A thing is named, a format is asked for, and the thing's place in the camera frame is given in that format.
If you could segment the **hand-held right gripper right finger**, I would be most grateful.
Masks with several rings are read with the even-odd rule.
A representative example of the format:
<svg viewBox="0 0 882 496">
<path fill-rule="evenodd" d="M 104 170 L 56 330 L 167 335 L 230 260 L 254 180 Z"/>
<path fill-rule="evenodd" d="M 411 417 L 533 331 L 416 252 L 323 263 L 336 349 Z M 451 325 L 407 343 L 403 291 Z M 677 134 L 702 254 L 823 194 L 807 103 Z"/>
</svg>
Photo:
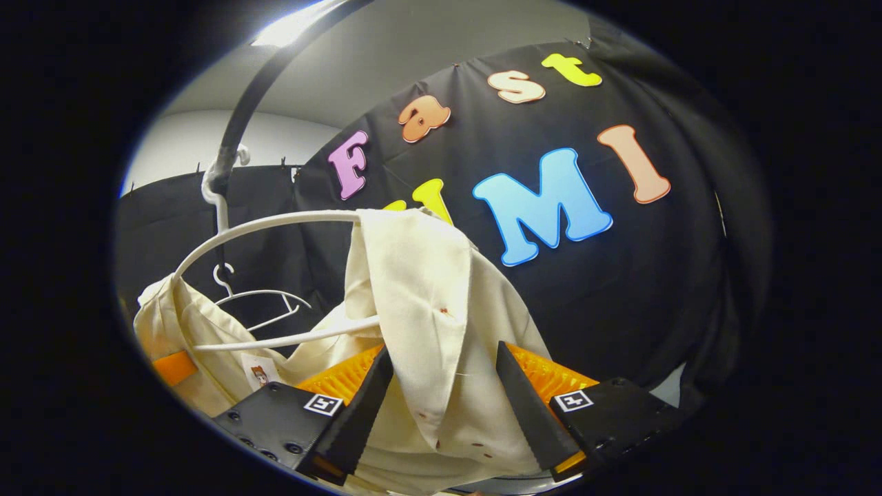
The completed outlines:
<svg viewBox="0 0 882 496">
<path fill-rule="evenodd" d="M 681 409 L 630 380 L 593 380 L 510 342 L 498 343 L 495 371 L 533 457 L 555 482 L 599 476 L 683 424 Z"/>
</svg>

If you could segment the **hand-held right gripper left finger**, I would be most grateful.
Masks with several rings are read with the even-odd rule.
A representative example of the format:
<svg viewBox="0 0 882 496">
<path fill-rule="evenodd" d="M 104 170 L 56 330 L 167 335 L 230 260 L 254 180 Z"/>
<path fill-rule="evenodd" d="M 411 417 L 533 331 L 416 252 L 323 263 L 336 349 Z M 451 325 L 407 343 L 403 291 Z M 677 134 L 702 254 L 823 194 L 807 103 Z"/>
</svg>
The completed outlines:
<svg viewBox="0 0 882 496">
<path fill-rule="evenodd" d="M 355 474 L 391 379 L 390 355 L 378 345 L 299 386 L 270 382 L 212 421 L 284 471 L 343 486 Z"/>
</svg>

